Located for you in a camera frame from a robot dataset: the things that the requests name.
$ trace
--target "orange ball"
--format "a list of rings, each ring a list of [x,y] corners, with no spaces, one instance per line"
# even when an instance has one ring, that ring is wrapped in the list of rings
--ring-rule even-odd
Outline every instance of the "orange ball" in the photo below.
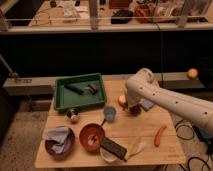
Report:
[[[198,76],[198,71],[197,69],[195,68],[191,68],[188,70],[187,72],[187,76],[190,78],[190,79],[194,79]]]

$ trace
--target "floor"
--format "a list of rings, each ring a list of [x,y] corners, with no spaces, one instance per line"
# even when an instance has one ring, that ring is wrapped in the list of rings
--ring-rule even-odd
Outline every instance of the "floor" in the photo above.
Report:
[[[16,113],[14,119],[6,133],[4,141],[0,146],[0,171],[53,171],[55,169],[36,169],[34,168],[34,161],[36,158],[36,151],[41,139],[41,132],[47,119],[48,106],[38,108],[36,111],[28,112],[26,107],[20,106],[19,112]],[[174,124],[181,118],[172,115]],[[181,127],[178,131],[178,135],[184,137],[190,137],[192,132],[187,127]],[[198,156],[204,160],[207,160],[206,155],[207,145],[200,142],[195,136],[192,140],[180,140],[186,157]],[[209,165],[213,170],[213,162],[208,160]],[[192,171],[201,171],[203,163],[198,160],[191,162]],[[64,169],[64,170],[85,170],[85,169]],[[96,170],[109,170],[108,168],[90,168],[89,171]],[[122,168],[116,167],[110,170],[115,171],[127,171],[127,170],[154,170],[146,167],[131,167]],[[178,165],[169,165],[167,168],[158,168],[159,171],[181,171],[182,169]]]

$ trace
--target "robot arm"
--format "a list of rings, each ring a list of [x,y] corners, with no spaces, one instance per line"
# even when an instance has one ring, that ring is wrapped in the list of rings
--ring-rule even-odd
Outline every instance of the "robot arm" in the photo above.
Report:
[[[130,108],[145,98],[213,133],[212,102],[157,87],[153,80],[152,71],[143,68],[126,81],[125,95]]]

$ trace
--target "green plastic bin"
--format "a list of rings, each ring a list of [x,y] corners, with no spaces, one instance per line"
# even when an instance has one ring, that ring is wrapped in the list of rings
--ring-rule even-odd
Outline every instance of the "green plastic bin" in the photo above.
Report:
[[[88,84],[95,84],[98,89],[96,94],[91,94],[85,90]],[[85,93],[82,95],[71,91],[64,85],[72,84]],[[79,110],[91,107],[103,106],[106,103],[106,93],[100,73],[72,76],[64,79],[57,79],[55,82],[54,109],[65,112],[68,109],[77,108]]]

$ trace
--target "purple bowl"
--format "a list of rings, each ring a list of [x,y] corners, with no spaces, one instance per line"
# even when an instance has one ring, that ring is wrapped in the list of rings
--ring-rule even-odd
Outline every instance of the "purple bowl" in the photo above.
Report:
[[[74,147],[74,143],[75,143],[75,135],[74,135],[74,132],[72,131],[72,129],[70,129],[70,133],[64,142],[65,146],[61,153],[56,153],[54,150],[52,150],[52,146],[55,143],[56,142],[53,140],[45,140],[45,149],[46,149],[47,153],[50,154],[52,157],[54,157],[56,159],[62,159],[64,157],[66,157],[68,154],[70,154],[70,152],[72,151],[72,149]]]

